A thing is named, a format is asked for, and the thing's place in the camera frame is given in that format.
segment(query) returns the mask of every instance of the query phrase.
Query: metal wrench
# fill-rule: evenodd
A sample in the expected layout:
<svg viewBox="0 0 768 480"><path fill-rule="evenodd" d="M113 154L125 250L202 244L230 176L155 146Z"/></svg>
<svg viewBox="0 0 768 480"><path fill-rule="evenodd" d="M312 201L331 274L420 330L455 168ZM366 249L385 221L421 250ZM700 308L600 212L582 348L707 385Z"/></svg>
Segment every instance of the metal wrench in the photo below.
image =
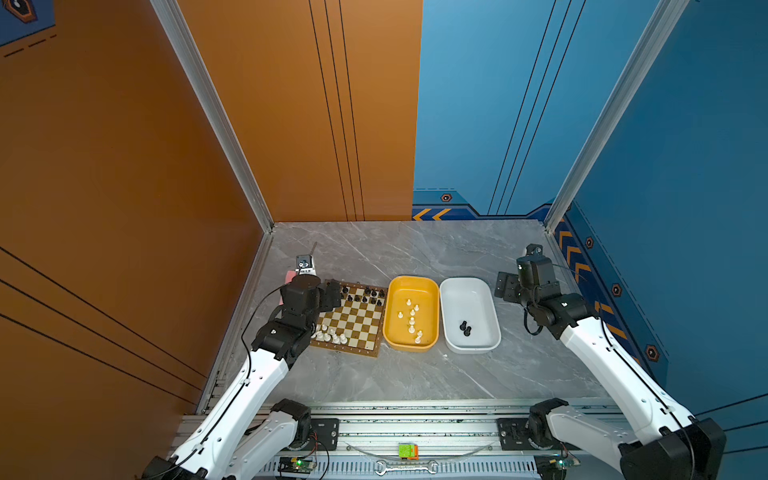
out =
<svg viewBox="0 0 768 480"><path fill-rule="evenodd" d="M419 470L426 470L431 474L437 473L437 462L430 460L426 463L411 463L405 465L393 465L388 466L385 460L377 460L374 470L378 476L384 475L387 472L416 472Z"/></svg>

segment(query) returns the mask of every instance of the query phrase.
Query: yellow plastic tray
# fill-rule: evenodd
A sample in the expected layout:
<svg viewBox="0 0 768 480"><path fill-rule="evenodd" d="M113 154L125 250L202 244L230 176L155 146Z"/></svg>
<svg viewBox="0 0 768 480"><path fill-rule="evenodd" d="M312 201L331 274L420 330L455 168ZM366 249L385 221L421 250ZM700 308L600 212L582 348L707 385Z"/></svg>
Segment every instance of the yellow plastic tray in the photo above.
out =
<svg viewBox="0 0 768 480"><path fill-rule="evenodd" d="M422 331L422 342L415 343L415 333L409 333L411 310L419 305L413 316L416 332ZM398 276L389 283L384 319L384 338L395 350L422 353L431 349L440 337L440 289L434 280L422 276Z"/></svg>

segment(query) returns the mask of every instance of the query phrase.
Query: gray marble tabletop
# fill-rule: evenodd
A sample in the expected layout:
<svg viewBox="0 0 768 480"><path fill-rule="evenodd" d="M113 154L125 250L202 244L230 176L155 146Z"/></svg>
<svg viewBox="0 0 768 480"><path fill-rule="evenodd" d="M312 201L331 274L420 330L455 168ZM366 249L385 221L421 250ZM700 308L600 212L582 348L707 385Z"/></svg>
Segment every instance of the gray marble tabletop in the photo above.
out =
<svg viewBox="0 0 768 480"><path fill-rule="evenodd" d="M438 284L452 276L475 276L493 288L497 272L514 270L515 259L529 243L543 244L550 257L559 255L552 252L536 220L278 223L273 235L251 309L284 281L286 271L295 268L296 255L308 253L314 242L318 276L374 286L388 286L398 275L427 276ZM569 273L556 269L555 274L564 280ZM275 294L260 308L247 339L266 322L278 300ZM525 332L520 306L494 301L502 342L490 353L453 353L442 333L427 353L396 351L385 340L378 358L310 347L267 401L607 396L579 359L550 334L533 337ZM238 346L228 362L228 379L244 359Z"/></svg>

